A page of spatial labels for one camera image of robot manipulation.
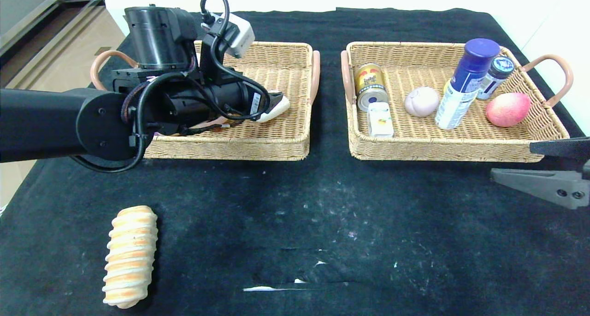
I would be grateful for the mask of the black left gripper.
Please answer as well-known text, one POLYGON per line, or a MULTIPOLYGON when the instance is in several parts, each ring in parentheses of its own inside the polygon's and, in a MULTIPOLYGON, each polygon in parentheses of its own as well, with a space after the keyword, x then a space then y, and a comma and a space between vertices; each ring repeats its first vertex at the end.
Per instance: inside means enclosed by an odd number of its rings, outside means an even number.
POLYGON ((232 120, 257 121, 264 112, 270 114, 283 99, 283 92, 268 92, 253 80, 211 84, 209 92, 213 110, 232 120))

